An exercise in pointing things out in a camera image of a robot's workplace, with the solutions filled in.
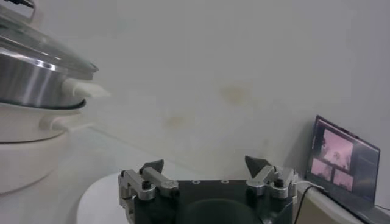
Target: stainless steel pot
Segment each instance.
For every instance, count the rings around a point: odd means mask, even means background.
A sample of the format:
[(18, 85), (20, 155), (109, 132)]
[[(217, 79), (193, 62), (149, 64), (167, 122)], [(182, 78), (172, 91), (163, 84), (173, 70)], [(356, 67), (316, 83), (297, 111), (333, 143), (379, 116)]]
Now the stainless steel pot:
[[(85, 95), (75, 91), (77, 83), (89, 83), (96, 71), (94, 64), (0, 9), (0, 102), (79, 108)], [(74, 88), (64, 88), (70, 78), (76, 80)]]

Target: laptop display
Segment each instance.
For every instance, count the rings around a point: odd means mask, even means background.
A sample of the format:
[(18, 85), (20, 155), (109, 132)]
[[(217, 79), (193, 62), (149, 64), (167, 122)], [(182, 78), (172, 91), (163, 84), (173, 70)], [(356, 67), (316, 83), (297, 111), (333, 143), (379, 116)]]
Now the laptop display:
[(307, 179), (329, 192), (375, 200), (380, 149), (317, 116)]

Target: laptop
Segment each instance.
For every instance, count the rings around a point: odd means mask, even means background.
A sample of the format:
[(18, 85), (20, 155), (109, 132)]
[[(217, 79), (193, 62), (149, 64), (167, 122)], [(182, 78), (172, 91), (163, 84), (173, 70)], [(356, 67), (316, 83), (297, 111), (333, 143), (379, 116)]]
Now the laptop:
[(317, 116), (306, 179), (364, 223), (389, 224), (375, 207), (380, 149)]

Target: white countertop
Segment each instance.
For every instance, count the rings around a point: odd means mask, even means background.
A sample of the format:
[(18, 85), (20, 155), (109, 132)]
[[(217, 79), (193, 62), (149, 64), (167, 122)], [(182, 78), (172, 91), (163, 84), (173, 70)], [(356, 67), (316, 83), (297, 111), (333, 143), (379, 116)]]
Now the white countertop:
[[(0, 223), (75, 224), (77, 205), (91, 184), (158, 159), (90, 128), (72, 133), (58, 169), (28, 187), (0, 194)], [(169, 161), (165, 161), (164, 174), (183, 180), (202, 179)]]

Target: white wall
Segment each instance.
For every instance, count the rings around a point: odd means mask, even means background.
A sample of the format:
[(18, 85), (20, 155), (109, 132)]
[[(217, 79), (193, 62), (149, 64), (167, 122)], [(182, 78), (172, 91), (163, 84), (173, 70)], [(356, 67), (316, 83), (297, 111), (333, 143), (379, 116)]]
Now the white wall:
[(301, 169), (321, 114), (382, 148), (377, 203), (390, 205), (390, 1), (39, 2), (42, 30), (113, 93), (85, 109), (103, 131), (237, 178), (244, 155)]

